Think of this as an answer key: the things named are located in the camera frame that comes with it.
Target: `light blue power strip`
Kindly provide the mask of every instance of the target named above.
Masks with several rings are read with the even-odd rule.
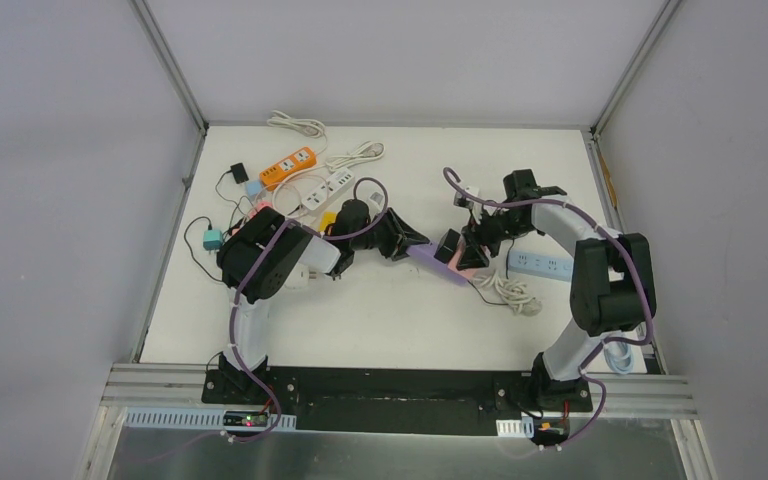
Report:
[[[521,250],[512,250],[508,256],[508,269],[512,272],[553,278],[565,282],[572,280],[571,258],[550,257]]]

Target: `white power strip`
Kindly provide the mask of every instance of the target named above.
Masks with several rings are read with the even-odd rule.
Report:
[[[332,173],[302,200],[302,206],[310,213],[327,207],[335,198],[342,195],[355,182],[355,175],[348,168],[341,168]]]

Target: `electrical socket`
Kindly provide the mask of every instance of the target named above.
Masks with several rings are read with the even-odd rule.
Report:
[[[550,257],[521,250],[513,250],[508,256],[508,270],[512,272],[565,282],[572,280],[572,267],[571,258]]]
[[[308,192],[302,200],[302,206],[310,213],[321,210],[339,197],[355,180],[355,175],[348,168],[341,168],[332,173],[324,182],[320,182]]]

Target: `teal power adapter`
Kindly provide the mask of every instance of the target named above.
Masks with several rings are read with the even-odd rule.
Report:
[[[205,230],[202,245],[208,252],[219,250],[219,247],[222,246],[222,232],[215,229]]]

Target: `gray wall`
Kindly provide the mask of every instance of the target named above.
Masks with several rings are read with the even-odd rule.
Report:
[[[768,478],[768,2],[685,2],[604,153],[720,478]]]
[[[510,126],[595,122],[662,2],[149,3],[212,122]]]
[[[0,1],[0,478],[69,478],[195,128],[127,2]]]

